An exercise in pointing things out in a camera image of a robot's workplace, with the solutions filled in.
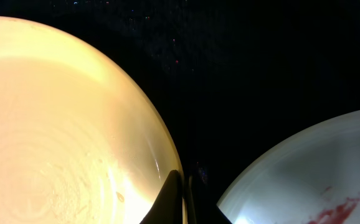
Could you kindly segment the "yellow plate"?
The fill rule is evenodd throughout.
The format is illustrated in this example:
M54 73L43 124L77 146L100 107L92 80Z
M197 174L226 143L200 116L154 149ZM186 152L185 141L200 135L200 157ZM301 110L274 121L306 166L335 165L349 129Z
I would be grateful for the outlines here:
M0 223L140 223L182 166L158 112L84 41L0 16Z

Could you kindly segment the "light green plate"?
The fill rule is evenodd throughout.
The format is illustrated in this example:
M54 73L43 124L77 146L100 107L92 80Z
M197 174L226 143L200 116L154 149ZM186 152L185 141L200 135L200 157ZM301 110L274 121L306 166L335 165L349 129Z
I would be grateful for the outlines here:
M232 223L360 223L360 110L271 148L218 207Z

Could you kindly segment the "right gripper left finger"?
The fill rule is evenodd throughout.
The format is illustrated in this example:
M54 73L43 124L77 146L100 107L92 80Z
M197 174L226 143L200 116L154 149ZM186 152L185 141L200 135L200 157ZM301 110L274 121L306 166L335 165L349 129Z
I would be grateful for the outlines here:
M177 170L172 170L153 206L140 224L182 224L182 184Z

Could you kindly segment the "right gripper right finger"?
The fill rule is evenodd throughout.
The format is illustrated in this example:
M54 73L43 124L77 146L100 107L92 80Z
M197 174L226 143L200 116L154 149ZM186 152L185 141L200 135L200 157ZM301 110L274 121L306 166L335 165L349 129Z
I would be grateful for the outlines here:
M231 224L208 197L202 181L191 175L187 180L187 215L190 224Z

